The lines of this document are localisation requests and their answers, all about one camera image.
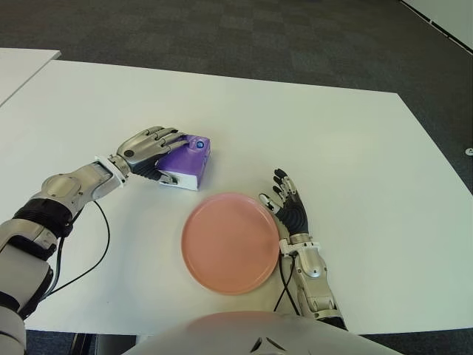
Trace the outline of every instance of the black cable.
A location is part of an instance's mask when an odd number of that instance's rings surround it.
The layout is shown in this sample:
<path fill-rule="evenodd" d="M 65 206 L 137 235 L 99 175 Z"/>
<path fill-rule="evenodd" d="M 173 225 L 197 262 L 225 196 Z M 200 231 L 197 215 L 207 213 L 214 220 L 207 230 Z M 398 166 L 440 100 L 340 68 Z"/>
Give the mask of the black cable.
<path fill-rule="evenodd" d="M 294 272 L 294 267 L 296 266 L 296 257 L 293 256 L 293 255 L 290 255 L 290 257 L 292 258 L 292 262 L 290 264 L 289 278 L 287 279 L 287 282 L 286 282 L 285 277 L 284 277 L 284 273 L 282 271 L 282 254 L 279 254 L 279 274 L 281 275 L 281 281 L 282 281 L 282 285 L 284 286 L 284 288 L 283 288 L 281 294 L 279 295 L 279 299 L 278 299 L 276 305 L 274 306 L 273 311 L 275 312 L 277 310 L 277 308 L 278 308 L 278 306 L 279 306 L 279 304 L 282 300 L 282 296 L 284 296 L 284 293 L 286 292 L 287 296 L 289 297 L 290 304 L 294 308 L 294 311 L 296 312 L 296 314 L 298 316 L 300 316 L 300 313 L 299 313 L 299 310 L 297 309 L 296 303 L 294 302 L 294 299 L 293 299 L 292 295 L 290 294 L 289 288 L 287 287 L 290 283 L 290 280 L 292 279 L 293 272 Z"/>
<path fill-rule="evenodd" d="M 103 216 L 103 219 L 105 220 L 105 224 L 106 224 L 106 233 L 107 233 L 107 241 L 106 241 L 106 247 L 105 247 L 105 250 L 103 251 L 103 254 L 102 254 L 102 257 L 99 259 L 99 261 L 96 262 L 95 265 L 93 265 L 93 267 L 91 267 L 89 270 L 85 271 L 84 273 L 80 274 L 79 276 L 77 276 L 75 279 L 72 279 L 70 280 L 68 283 L 65 283 L 63 284 L 61 287 L 58 287 L 57 289 L 55 289 L 54 291 L 50 292 L 47 296 L 51 296 L 52 294 L 55 294 L 56 292 L 62 290 L 63 288 L 69 286 L 71 283 L 74 283 L 75 281 L 79 280 L 80 278 L 84 277 L 85 275 L 87 275 L 89 272 L 91 272 L 94 268 L 96 268 L 98 266 L 98 264 L 100 264 L 102 262 L 102 260 L 104 259 L 106 253 L 108 252 L 109 250 L 109 245 L 110 245 L 110 226 L 109 226 L 109 221 L 106 219 L 106 215 L 105 215 L 105 212 L 103 212 L 103 209 L 101 207 L 101 205 L 99 205 L 97 203 L 97 201 L 93 201 L 95 203 L 95 205 L 97 205 L 98 209 L 100 209 L 101 211 L 101 214 Z"/>
<path fill-rule="evenodd" d="M 40 299 L 40 301 L 44 300 L 46 297 L 48 297 L 54 287 L 58 284 L 59 281 L 59 275 L 61 274 L 61 256 L 62 256 L 62 245 L 64 244 L 64 241 L 66 240 L 65 237 L 62 237 L 61 240 L 59 240 L 59 246 L 58 246 L 58 253 L 56 255 L 56 270 L 54 271 L 54 280 L 51 283 L 51 286 L 47 289 L 46 292 L 44 292 L 43 297 Z"/>

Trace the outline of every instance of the purple object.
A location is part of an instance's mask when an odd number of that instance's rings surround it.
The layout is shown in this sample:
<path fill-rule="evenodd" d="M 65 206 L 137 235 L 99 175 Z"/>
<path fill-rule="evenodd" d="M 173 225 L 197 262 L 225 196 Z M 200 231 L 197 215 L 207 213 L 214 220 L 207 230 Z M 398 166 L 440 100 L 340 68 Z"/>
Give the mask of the purple object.
<path fill-rule="evenodd" d="M 198 190 L 210 155 L 210 139 L 186 135 L 181 140 L 188 141 L 188 144 L 161 158 L 156 169 L 176 177 L 176 187 Z"/>

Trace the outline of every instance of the white table surface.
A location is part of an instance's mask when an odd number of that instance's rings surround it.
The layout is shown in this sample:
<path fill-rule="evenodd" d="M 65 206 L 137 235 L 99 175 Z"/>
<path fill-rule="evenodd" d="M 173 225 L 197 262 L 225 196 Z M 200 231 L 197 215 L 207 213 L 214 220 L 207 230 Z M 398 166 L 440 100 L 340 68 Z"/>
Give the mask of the white table surface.
<path fill-rule="evenodd" d="M 0 220 L 44 178 L 113 153 L 148 126 L 208 136 L 213 149 L 200 192 L 132 176 L 106 196 L 109 254 L 40 304 L 30 329 L 156 334 L 214 312 L 272 310 L 277 272 L 248 294 L 216 294 L 187 272 L 180 233 L 209 195 L 271 192 L 277 166 L 299 187 L 351 331 L 473 326 L 473 198 L 396 94 L 51 61 L 0 122 Z M 105 242 L 102 217 L 87 206 L 65 242 L 59 284 Z"/>
<path fill-rule="evenodd" d="M 48 61 L 60 55 L 58 50 L 0 48 L 0 106 Z"/>

